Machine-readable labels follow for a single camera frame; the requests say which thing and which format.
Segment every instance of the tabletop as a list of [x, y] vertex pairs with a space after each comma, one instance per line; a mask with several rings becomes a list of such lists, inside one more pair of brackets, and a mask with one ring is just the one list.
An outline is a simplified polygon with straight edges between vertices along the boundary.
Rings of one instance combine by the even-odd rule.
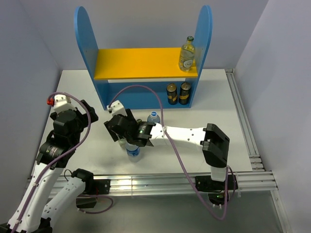
[[[182, 169], [170, 146], [141, 148], [142, 158], [138, 162], [128, 159], [124, 148], [113, 142], [104, 122], [111, 119], [104, 111], [87, 70], [63, 70], [57, 91], [67, 92], [95, 108], [99, 117], [92, 123], [86, 141], [69, 160], [68, 169], [82, 168], [96, 175], [167, 174], [181, 173]], [[136, 119], [147, 120], [151, 110], [132, 110]], [[190, 109], [164, 109], [167, 126], [182, 128], [206, 127], [216, 124], [230, 138], [228, 164], [233, 171], [252, 171], [245, 140], [239, 123], [235, 103], [223, 69], [203, 69]], [[52, 119], [47, 120], [41, 144], [52, 130]], [[178, 148], [189, 173], [210, 172], [201, 151]]]

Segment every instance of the wall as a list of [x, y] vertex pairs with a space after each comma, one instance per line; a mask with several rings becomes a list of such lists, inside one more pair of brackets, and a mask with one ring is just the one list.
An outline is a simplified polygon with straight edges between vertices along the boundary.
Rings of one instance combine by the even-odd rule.
[[99, 48], [179, 47], [200, 9], [214, 18], [206, 67], [234, 68], [268, 0], [20, 0], [61, 69], [85, 69], [73, 14], [86, 8]]
[[294, 232], [310, 232], [311, 2], [269, 0], [236, 78]]
[[59, 69], [18, 0], [0, 1], [0, 223], [21, 201]]

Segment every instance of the orange shelf surface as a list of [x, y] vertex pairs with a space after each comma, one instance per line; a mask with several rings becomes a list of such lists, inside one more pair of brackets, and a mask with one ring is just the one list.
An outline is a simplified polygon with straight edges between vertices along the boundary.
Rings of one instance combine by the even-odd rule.
[[99, 50], [94, 79], [197, 78], [195, 63], [190, 71], [179, 69], [179, 53], [180, 48]]

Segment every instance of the black can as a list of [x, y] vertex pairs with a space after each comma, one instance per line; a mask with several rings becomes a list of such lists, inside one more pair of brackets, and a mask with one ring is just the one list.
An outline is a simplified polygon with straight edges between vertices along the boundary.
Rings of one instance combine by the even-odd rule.
[[166, 93], [169, 104], [177, 104], [177, 86], [174, 83], [170, 83], [167, 85]]
[[179, 92], [179, 103], [182, 105], [185, 105], [189, 103], [190, 100], [190, 90], [191, 90], [191, 84], [188, 82], [184, 82], [180, 86], [180, 92]]

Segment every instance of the cable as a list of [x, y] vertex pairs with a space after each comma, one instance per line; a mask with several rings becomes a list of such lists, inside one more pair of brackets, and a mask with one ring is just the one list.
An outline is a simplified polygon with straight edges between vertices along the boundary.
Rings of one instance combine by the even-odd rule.
[[[73, 100], [75, 100], [86, 112], [86, 115], [87, 115], [87, 121], [88, 121], [88, 125], [87, 125], [87, 131], [86, 131], [86, 134], [85, 136], [82, 138], [82, 140], [77, 144], [75, 145], [73, 148], [71, 148], [70, 150], [66, 151], [65, 153], [63, 153], [62, 155], [60, 155], [59, 157], [57, 157], [56, 159], [54, 159], [53, 161], [51, 161], [49, 164], [46, 165], [46, 167], [40, 172], [40, 174], [38, 175], [36, 181], [35, 181], [35, 184], [39, 184], [41, 178], [43, 177], [44, 173], [53, 165], [55, 164], [57, 161], [61, 160], [62, 158], [64, 158], [65, 156], [67, 156], [68, 154], [72, 153], [73, 151], [75, 151], [82, 143], [84, 143], [84, 141], [86, 140], [88, 134], [89, 134], [89, 131], [91, 129], [91, 116], [87, 110], [87, 108], [84, 106], [84, 104], [79, 101], [76, 97], [68, 94], [68, 93], [65, 93], [65, 92], [54, 92], [52, 94], [49, 95], [48, 99], [54, 97], [55, 95], [65, 95], [65, 96], [68, 96], [70, 98], [72, 98]], [[37, 188], [37, 185], [33, 186], [32, 189], [30, 190], [30, 193], [25, 201], [25, 204], [23, 206], [23, 208], [21, 209], [20, 213], [19, 213], [19, 216], [17, 218], [17, 222], [16, 224], [14, 225], [11, 233], [14, 233], [16, 231], [16, 229], [18, 228], [18, 225], [20, 224], [20, 221], [21, 219], [23, 218], [25, 212], [26, 212], [26, 209], [31, 201], [31, 198], [33, 197], [34, 193], [35, 193], [35, 189]]]
[[68, 181], [68, 179], [67, 179], [67, 177], [66, 177], [66, 171], [70, 171], [70, 170], [69, 170], [69, 169], [66, 169], [66, 170], [64, 171], [64, 177], [65, 177], [66, 181]]
[[89, 215], [97, 215], [97, 214], [101, 214], [103, 212], [106, 212], [108, 210], [111, 209], [111, 207], [113, 206], [113, 199], [111, 197], [108, 197], [108, 196], [105, 196], [105, 195], [80, 195], [79, 197], [82, 197], [82, 198], [107, 198], [111, 201], [110, 205], [104, 209], [104, 210], [101, 210], [101, 211], [97, 211], [97, 212], [89, 212], [89, 211], [85, 211], [83, 209], [78, 209], [79, 211], [85, 213], [85, 214], [89, 214]]
[[[159, 102], [159, 105], [160, 105], [160, 109], [161, 109], [161, 125], [162, 125], [162, 127], [164, 128], [164, 127], [165, 127], [165, 124], [164, 124], [164, 117], [163, 117], [163, 106], [162, 106], [162, 102], [161, 102], [159, 96], [157, 95], [157, 93], [156, 93], [153, 89], [151, 89], [151, 88], [149, 88], [149, 87], [147, 87], [147, 86], [143, 86], [143, 85], [138, 85], [138, 84], [136, 84], [136, 85], [131, 85], [131, 86], [127, 86], [127, 87], [123, 88], [121, 91], [119, 91], [119, 92], [115, 95], [115, 97], [113, 98], [113, 100], [111, 101], [111, 103], [109, 104], [108, 107], [109, 107], [109, 108], [111, 107], [111, 104], [116, 100], [116, 98], [117, 98], [123, 91], [125, 91], [125, 90], [127, 90], [127, 89], [129, 89], [129, 88], [133, 88], [133, 87], [145, 88], [145, 89], [151, 91], [151, 92], [155, 95], [155, 97], [157, 98], [157, 100], [158, 100], [158, 102]], [[211, 213], [211, 215], [212, 215], [215, 219], [217, 219], [217, 220], [224, 220], [224, 218], [225, 218], [225, 216], [226, 216], [226, 213], [227, 213], [228, 169], [229, 169], [229, 166], [226, 167], [226, 174], [225, 174], [225, 204], [224, 204], [225, 207], [224, 207], [224, 212], [223, 212], [223, 215], [222, 215], [221, 217], [218, 217], [218, 216], [213, 212], [213, 210], [208, 206], [208, 204], [204, 201], [204, 199], [202, 198], [201, 194], [200, 194], [199, 191], [196, 189], [195, 184], [192, 182], [192, 180], [191, 180], [189, 174], [187, 173], [187, 170], [186, 170], [186, 168], [185, 168], [185, 166], [184, 166], [184, 164], [183, 164], [183, 162], [182, 162], [182, 160], [181, 160], [181, 157], [180, 157], [180, 155], [179, 155], [179, 153], [178, 153], [178, 151], [177, 151], [177, 148], [176, 148], [176, 146], [175, 146], [175, 143], [174, 143], [173, 139], [170, 137], [170, 135], [169, 135], [166, 131], [164, 131], [164, 133], [165, 133], [165, 135], [167, 136], [169, 142], [171, 143], [171, 145], [172, 145], [172, 147], [173, 147], [173, 150], [174, 150], [174, 152], [175, 152], [175, 154], [176, 154], [176, 156], [177, 156], [177, 159], [178, 159], [178, 161], [179, 161], [179, 164], [180, 164], [180, 166], [181, 166], [181, 169], [183, 170], [183, 172], [184, 172], [184, 174], [185, 174], [185, 176], [186, 176], [188, 182], [190, 183], [191, 187], [192, 187], [193, 190], [195, 191], [195, 193], [196, 193], [196, 195], [198, 196], [198, 198], [199, 198], [199, 200], [201, 201], [201, 203], [207, 208], [207, 210]]]

